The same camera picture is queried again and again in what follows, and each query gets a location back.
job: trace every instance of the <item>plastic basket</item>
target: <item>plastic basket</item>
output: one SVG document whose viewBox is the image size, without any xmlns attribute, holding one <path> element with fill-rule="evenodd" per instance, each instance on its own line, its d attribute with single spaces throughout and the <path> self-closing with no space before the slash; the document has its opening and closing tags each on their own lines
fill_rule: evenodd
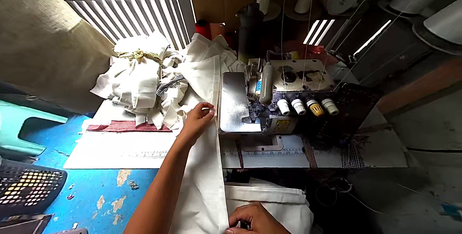
<svg viewBox="0 0 462 234">
<path fill-rule="evenodd" d="M 56 199 L 67 173 L 0 157 L 0 219 L 43 213 Z"/>
</svg>

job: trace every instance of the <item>houndstooth fabric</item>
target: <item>houndstooth fabric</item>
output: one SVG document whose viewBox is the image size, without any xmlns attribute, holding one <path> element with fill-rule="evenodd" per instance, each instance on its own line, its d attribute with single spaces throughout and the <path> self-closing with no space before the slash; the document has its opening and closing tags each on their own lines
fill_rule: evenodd
<svg viewBox="0 0 462 234">
<path fill-rule="evenodd" d="M 159 84 L 159 87 L 157 88 L 157 91 L 156 91 L 156 95 L 161 97 L 169 89 L 170 86 L 172 86 L 174 83 L 176 83 L 177 81 L 180 81 L 180 80 L 184 80 L 184 77 L 182 75 L 175 76 L 168 83 Z"/>
<path fill-rule="evenodd" d="M 358 146 L 352 139 L 348 145 L 342 148 L 342 167 L 343 168 L 364 168 L 364 162 L 359 154 Z"/>
<path fill-rule="evenodd" d="M 106 132 L 172 132 L 167 126 L 162 125 L 158 130 L 154 124 L 141 123 L 136 125 L 135 120 L 112 120 L 109 125 L 89 125 L 86 131 Z"/>
</svg>

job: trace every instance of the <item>hand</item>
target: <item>hand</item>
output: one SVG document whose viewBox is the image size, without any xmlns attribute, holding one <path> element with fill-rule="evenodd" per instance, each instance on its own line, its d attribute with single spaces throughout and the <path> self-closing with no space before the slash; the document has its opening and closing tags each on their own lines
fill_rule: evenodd
<svg viewBox="0 0 462 234">
<path fill-rule="evenodd" d="M 250 223 L 250 231 L 236 227 L 239 221 Z M 226 234 L 290 234 L 259 202 L 237 207 L 229 218 Z"/>
<path fill-rule="evenodd" d="M 212 108 L 213 105 L 208 102 L 199 102 L 196 107 L 189 112 L 184 122 L 183 129 L 177 138 L 193 146 L 213 119 L 215 111 L 211 110 Z"/>
</svg>

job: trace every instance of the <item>red checkered fabric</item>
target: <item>red checkered fabric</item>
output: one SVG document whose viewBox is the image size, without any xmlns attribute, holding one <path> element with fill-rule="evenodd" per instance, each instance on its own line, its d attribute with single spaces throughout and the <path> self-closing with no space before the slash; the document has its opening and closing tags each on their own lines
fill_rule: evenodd
<svg viewBox="0 0 462 234">
<path fill-rule="evenodd" d="M 167 126 L 162 125 L 160 130 L 154 124 L 147 122 L 136 126 L 134 120 L 111 120 L 109 125 L 89 125 L 86 131 L 107 131 L 107 132 L 172 132 Z"/>
</svg>

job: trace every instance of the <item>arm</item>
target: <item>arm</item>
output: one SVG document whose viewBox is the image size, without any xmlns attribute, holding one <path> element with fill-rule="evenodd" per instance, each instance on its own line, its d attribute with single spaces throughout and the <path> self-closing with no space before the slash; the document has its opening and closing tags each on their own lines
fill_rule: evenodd
<svg viewBox="0 0 462 234">
<path fill-rule="evenodd" d="M 125 227 L 124 234 L 167 234 L 180 193 L 189 150 L 210 124 L 213 105 L 200 102 L 188 114 L 156 177 Z"/>
</svg>

